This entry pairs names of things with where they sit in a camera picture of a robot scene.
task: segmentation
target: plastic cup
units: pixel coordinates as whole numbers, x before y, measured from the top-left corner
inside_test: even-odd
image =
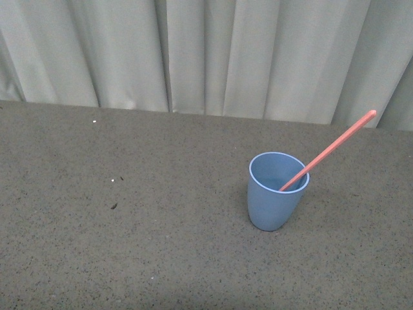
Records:
[[[248,213],[257,228],[275,231],[290,218],[305,192],[310,174],[305,174],[284,192],[279,189],[304,167],[297,158],[278,152],[262,153],[250,162]]]

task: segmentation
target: white curtain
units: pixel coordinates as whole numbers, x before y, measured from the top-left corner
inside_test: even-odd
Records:
[[[413,130],[413,1],[0,0],[0,99]]]

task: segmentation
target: curtain fold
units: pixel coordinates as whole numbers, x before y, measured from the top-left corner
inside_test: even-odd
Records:
[[[413,130],[410,0],[0,1],[0,99]]]

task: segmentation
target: red straw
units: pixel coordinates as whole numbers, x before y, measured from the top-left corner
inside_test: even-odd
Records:
[[[371,121],[377,112],[376,110],[368,111],[361,119],[355,122],[353,126],[347,129],[344,134],[342,134],[335,142],[331,143],[319,156],[314,158],[307,166],[303,168],[299,173],[297,173],[290,181],[288,181],[282,188],[280,188],[280,192],[285,191],[291,185],[293,185],[298,179],[300,179],[304,174],[308,171],[313,169],[320,161],[326,158],[333,150],[338,148],[344,141],[349,139],[353,134],[355,134],[360,128],[366,125],[369,121]]]

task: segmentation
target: gray table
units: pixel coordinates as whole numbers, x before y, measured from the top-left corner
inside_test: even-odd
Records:
[[[345,128],[0,106],[1,309],[413,307],[411,132],[358,132],[263,232],[249,161],[308,163]]]

